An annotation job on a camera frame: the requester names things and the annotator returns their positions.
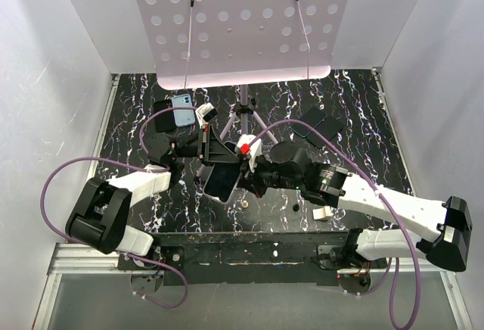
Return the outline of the black device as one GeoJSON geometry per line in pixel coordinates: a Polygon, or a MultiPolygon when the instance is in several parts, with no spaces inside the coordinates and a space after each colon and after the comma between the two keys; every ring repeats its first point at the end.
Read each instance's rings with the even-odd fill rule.
{"type": "Polygon", "coordinates": [[[225,142],[222,151],[209,154],[207,166],[212,167],[203,187],[203,193],[214,201],[227,204],[240,180],[240,166],[235,154],[236,144],[225,142]]]}

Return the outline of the light blue phone case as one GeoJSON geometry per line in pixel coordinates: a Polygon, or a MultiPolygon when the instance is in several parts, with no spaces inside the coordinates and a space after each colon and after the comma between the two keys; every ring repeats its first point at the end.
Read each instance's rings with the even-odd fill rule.
{"type": "Polygon", "coordinates": [[[195,114],[191,96],[189,94],[176,95],[172,98],[172,106],[175,124],[177,127],[186,127],[195,124],[195,114]]]}

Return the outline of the black smartphone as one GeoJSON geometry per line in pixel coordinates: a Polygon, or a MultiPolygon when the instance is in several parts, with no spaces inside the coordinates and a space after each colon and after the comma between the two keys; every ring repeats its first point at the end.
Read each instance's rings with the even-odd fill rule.
{"type": "MultiPolygon", "coordinates": [[[[298,118],[298,120],[306,123],[313,129],[315,129],[320,123],[325,120],[326,117],[327,114],[323,112],[323,110],[318,107],[311,107],[300,118],[298,118]]],[[[306,138],[311,132],[309,128],[298,123],[293,123],[291,125],[291,129],[296,135],[301,138],[306,138]]]]}

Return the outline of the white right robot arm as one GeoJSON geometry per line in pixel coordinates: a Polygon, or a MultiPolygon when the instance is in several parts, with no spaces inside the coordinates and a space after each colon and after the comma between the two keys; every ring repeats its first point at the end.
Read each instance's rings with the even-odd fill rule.
{"type": "Polygon", "coordinates": [[[268,188],[293,189],[323,210],[354,211],[398,226],[351,230],[333,261],[356,268],[383,257],[409,257],[452,272],[466,270],[473,224],[464,199],[430,200],[376,185],[342,167],[313,162],[290,142],[273,146],[269,157],[258,142],[239,144],[236,152],[244,160],[247,190],[257,197],[268,188]]]}

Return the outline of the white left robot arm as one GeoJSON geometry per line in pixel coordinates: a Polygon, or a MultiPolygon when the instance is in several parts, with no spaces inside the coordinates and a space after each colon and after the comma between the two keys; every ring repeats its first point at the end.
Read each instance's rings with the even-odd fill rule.
{"type": "Polygon", "coordinates": [[[71,238],[103,254],[114,251],[135,255],[144,269],[153,269],[161,259],[152,235],[128,225],[131,208],[179,181],[185,157],[195,157],[205,166],[224,168],[238,162],[236,144],[223,142],[210,125],[186,139],[155,133],[144,140],[150,163],[126,176],[87,181],[70,214],[65,231],[71,238]]]}

